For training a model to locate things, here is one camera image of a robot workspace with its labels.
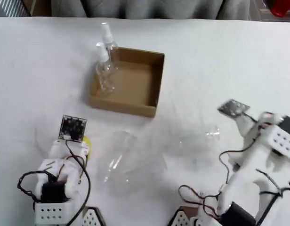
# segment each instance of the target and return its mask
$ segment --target open cardboard box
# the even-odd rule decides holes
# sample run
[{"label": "open cardboard box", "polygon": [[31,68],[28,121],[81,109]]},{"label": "open cardboard box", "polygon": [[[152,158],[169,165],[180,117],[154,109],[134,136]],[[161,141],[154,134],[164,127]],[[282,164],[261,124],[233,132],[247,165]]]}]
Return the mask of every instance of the open cardboard box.
[{"label": "open cardboard box", "polygon": [[114,92],[103,96],[98,77],[94,75],[90,105],[153,118],[160,95],[164,58],[162,53],[120,48],[119,69],[111,76]]}]

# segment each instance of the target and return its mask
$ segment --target spray bottle cap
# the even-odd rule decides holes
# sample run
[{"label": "spray bottle cap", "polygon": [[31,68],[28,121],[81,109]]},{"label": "spray bottle cap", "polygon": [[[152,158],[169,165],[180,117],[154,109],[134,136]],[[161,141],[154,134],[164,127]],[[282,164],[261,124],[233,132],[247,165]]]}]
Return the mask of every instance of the spray bottle cap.
[{"label": "spray bottle cap", "polygon": [[105,45],[102,42],[98,42],[96,45],[98,60],[102,63],[109,60],[108,52]]},{"label": "spray bottle cap", "polygon": [[102,38],[105,44],[110,44],[113,42],[113,35],[108,23],[101,23]]}]

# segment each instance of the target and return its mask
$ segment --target cable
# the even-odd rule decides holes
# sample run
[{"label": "cable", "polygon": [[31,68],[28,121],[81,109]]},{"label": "cable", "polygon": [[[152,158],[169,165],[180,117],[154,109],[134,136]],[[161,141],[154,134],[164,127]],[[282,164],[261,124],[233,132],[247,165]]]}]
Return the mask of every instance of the cable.
[{"label": "cable", "polygon": [[253,121],[253,123],[257,123],[258,121],[256,120],[256,119],[254,119],[252,116],[250,116],[250,115],[248,115],[248,114],[246,114],[246,113],[242,113],[243,115],[245,115],[245,116],[247,116],[247,117],[249,117],[252,121]]},{"label": "cable", "polygon": [[220,155],[218,156],[218,159],[219,159],[219,161],[220,161],[220,162],[225,166],[226,171],[227,171],[227,173],[226,173],[226,184],[228,183],[228,180],[229,180],[230,170],[229,170],[228,166],[227,166],[227,165],[222,161],[221,156],[222,156],[223,154],[226,154],[226,153],[241,153],[241,152],[245,152],[245,151],[247,151],[249,148],[251,148],[251,147],[253,146],[253,144],[255,143],[255,141],[257,140],[257,138],[258,138],[259,136],[260,136],[260,134],[258,134],[258,135],[254,138],[253,142],[252,142],[249,146],[247,146],[246,148],[244,148],[244,149],[242,149],[242,150],[228,150],[228,151],[224,151],[224,152],[220,153]]},{"label": "cable", "polygon": [[82,206],[80,207],[80,209],[77,211],[77,213],[74,215],[74,217],[65,225],[65,226],[70,226],[74,220],[82,213],[84,207],[86,206],[88,199],[89,199],[89,195],[90,195],[90,188],[91,188],[91,181],[89,178],[89,174],[86,171],[85,167],[81,164],[81,162],[78,160],[78,158],[74,155],[74,153],[72,152],[72,150],[70,149],[70,147],[68,146],[68,140],[65,140],[65,145],[67,146],[67,148],[69,149],[69,152],[71,153],[71,155],[73,156],[73,158],[77,161],[77,163],[81,166],[83,172],[85,173],[85,176],[88,179],[88,183],[89,183],[89,188],[88,188],[88,193],[87,196],[82,204]]},{"label": "cable", "polygon": [[263,174],[264,176],[267,177],[267,179],[269,179],[270,182],[273,183],[273,185],[278,189],[279,193],[280,193],[280,196],[282,196],[282,192],[281,192],[281,188],[279,187],[279,185],[274,181],[274,179],[272,179],[267,173],[259,170],[259,169],[256,169],[257,172]]},{"label": "cable", "polygon": [[21,184],[22,184],[23,179],[26,176],[31,175],[31,174],[41,174],[41,173],[47,174],[49,183],[53,183],[53,182],[57,181],[57,178],[53,174],[51,174],[51,173],[49,173],[49,172],[47,172],[45,170],[37,170],[37,171],[30,171],[30,172],[24,173],[20,177],[20,179],[18,180],[18,183],[17,183],[17,188],[19,190],[21,190],[23,193],[25,193],[27,196],[30,196],[33,199],[34,202],[40,202],[40,200],[36,197],[36,195],[34,195],[32,193],[32,191],[27,191],[27,190],[23,189]]},{"label": "cable", "polygon": [[[285,191],[290,191],[290,187],[284,187],[281,189],[281,193],[283,194]],[[260,194],[273,194],[273,198],[270,201],[270,203],[268,204],[266,210],[263,212],[261,218],[259,219],[259,221],[256,223],[256,226],[260,226],[263,221],[265,220],[266,216],[268,215],[269,211],[271,210],[272,206],[274,205],[274,203],[276,202],[276,200],[280,197],[280,193],[272,193],[272,192],[261,192]]]},{"label": "cable", "polygon": [[206,211],[206,207],[207,207],[207,206],[205,205],[205,201],[206,201],[206,198],[209,198],[209,197],[211,197],[211,198],[218,198],[220,194],[221,194],[221,192],[218,193],[217,195],[207,195],[207,196],[203,199],[203,201],[202,201],[202,209],[203,209],[203,211],[204,211],[207,215],[209,215],[210,217],[213,217],[215,220],[217,220],[217,218],[219,218],[220,216],[217,215],[215,212],[214,212],[214,214],[216,215],[216,217],[214,217],[213,215],[207,213],[207,211]]},{"label": "cable", "polygon": [[[82,159],[82,161],[83,161],[83,166],[86,167],[86,163],[85,163],[84,159],[83,159],[81,156],[79,156],[79,155],[75,155],[75,156],[76,156],[77,158]],[[58,172],[58,175],[57,175],[57,180],[58,180],[58,178],[59,178],[59,176],[60,176],[60,173],[61,173],[61,170],[62,170],[63,168],[64,168],[64,164],[62,164],[62,166],[61,166],[60,169],[59,169],[59,172]]]},{"label": "cable", "polygon": [[[178,194],[179,194],[179,196],[181,197],[181,199],[184,201],[184,202],[186,202],[186,203],[188,203],[188,204],[195,204],[195,205],[203,205],[203,203],[200,203],[200,202],[195,202],[195,201],[190,201],[190,200],[187,200],[187,199],[185,199],[184,197],[183,197],[183,195],[181,194],[181,188],[183,188],[183,187],[186,187],[186,188],[188,188],[189,190],[191,190],[198,198],[200,198],[201,200],[204,200],[205,199],[205,197],[202,197],[202,196],[200,196],[199,194],[197,194],[197,192],[193,189],[193,188],[191,188],[190,186],[188,186],[188,185],[181,185],[179,188],[178,188]],[[216,216],[218,216],[217,214],[216,214],[216,211],[215,211],[215,209],[212,207],[212,206],[209,206],[209,205],[205,205],[205,207],[207,207],[208,209],[210,209],[210,210],[212,210],[213,211],[213,213],[216,215]]]}]

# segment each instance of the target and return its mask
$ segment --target red object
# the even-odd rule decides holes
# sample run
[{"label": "red object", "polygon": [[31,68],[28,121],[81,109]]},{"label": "red object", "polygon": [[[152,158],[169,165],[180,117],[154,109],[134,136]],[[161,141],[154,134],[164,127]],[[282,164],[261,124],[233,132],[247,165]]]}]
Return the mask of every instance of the red object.
[{"label": "red object", "polygon": [[275,0],[271,12],[277,17],[284,17],[288,10],[290,10],[290,0]]}]

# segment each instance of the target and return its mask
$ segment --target white table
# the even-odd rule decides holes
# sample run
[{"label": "white table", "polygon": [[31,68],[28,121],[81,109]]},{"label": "white table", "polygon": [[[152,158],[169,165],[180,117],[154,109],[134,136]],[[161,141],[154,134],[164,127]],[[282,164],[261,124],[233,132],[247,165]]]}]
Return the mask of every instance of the white table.
[{"label": "white table", "polygon": [[[83,90],[93,73],[102,21],[111,23],[120,46],[165,53],[161,96],[153,120],[85,104],[87,92]],[[63,113],[86,117],[86,135],[96,143],[100,133],[134,133],[144,127],[165,131],[172,121],[188,130],[192,128],[187,120],[201,117],[219,126],[222,148],[238,149],[242,139],[236,125],[216,111],[229,98],[257,112],[290,116],[290,24],[0,18],[0,225],[33,225],[32,201],[16,185],[24,172],[36,170],[43,159],[35,130],[46,125],[46,120],[60,119]],[[180,109],[178,115],[170,113],[174,107]],[[44,134],[50,129],[44,126]],[[163,138],[173,139],[167,133]],[[109,196],[95,185],[100,148],[93,148],[88,165],[93,180],[88,205],[100,208],[108,226],[166,225],[182,204],[177,194],[180,184],[216,192],[225,178],[225,169],[217,161],[220,150],[196,153],[199,161],[193,167],[184,167],[170,156],[158,189],[124,198]],[[33,189],[35,178],[24,185]],[[245,205],[254,214],[257,207],[251,207],[252,199],[245,198]],[[274,225],[290,225],[289,194],[284,203]]]}]

